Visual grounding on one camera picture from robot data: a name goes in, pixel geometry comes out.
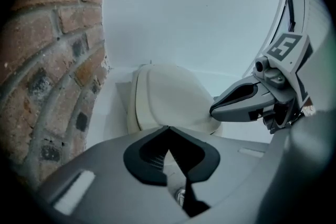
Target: white wall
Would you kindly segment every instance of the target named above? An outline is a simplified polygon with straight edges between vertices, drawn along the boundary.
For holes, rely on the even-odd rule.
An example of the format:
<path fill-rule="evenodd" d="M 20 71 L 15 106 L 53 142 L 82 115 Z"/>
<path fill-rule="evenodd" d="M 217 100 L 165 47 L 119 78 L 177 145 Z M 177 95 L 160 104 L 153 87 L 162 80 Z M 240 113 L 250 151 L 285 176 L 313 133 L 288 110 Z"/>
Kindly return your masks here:
<path fill-rule="evenodd" d="M 196 78 L 213 97 L 221 95 L 233 83 L 241 79 L 239 76 L 232 76 L 224 73 L 190 71 L 193 72 Z"/>
<path fill-rule="evenodd" d="M 113 67 L 173 63 L 231 82 L 255 58 L 278 6 L 279 0 L 103 0 L 107 54 Z"/>

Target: gray plastic panel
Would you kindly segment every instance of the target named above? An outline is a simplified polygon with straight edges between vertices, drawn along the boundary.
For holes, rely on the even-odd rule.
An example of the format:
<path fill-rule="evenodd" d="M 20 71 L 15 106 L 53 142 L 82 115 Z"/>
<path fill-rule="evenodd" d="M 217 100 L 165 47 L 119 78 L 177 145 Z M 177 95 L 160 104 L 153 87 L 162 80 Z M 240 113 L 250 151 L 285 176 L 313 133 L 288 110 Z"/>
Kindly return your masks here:
<path fill-rule="evenodd" d="M 123 163 L 125 149 L 151 129 L 97 144 L 61 167 L 41 186 L 49 203 L 81 170 L 96 175 L 71 217 L 86 223 L 177 223 L 188 219 L 166 187 L 139 182 Z"/>
<path fill-rule="evenodd" d="M 266 81 L 263 79 L 259 79 L 259 81 L 266 89 L 268 89 L 272 93 L 274 98 L 280 104 L 286 104 L 290 100 L 293 100 L 297 97 L 294 89 L 291 86 L 287 86 L 284 89 L 279 90 L 272 85 L 266 83 Z"/>
<path fill-rule="evenodd" d="M 220 163 L 216 171 L 205 182 L 193 183 L 192 187 L 196 198 L 215 206 L 217 203 L 230 195 L 261 161 L 260 157 L 251 156 L 239 152 L 246 148 L 252 151 L 266 152 L 269 144 L 228 139 L 179 128 L 181 131 L 216 147 L 220 152 Z"/>
<path fill-rule="evenodd" d="M 255 223 L 261 201 L 280 163 L 288 133 L 288 129 L 275 133 L 266 153 L 252 173 L 216 206 L 186 223 L 211 224 L 223 221 L 226 223 Z"/>

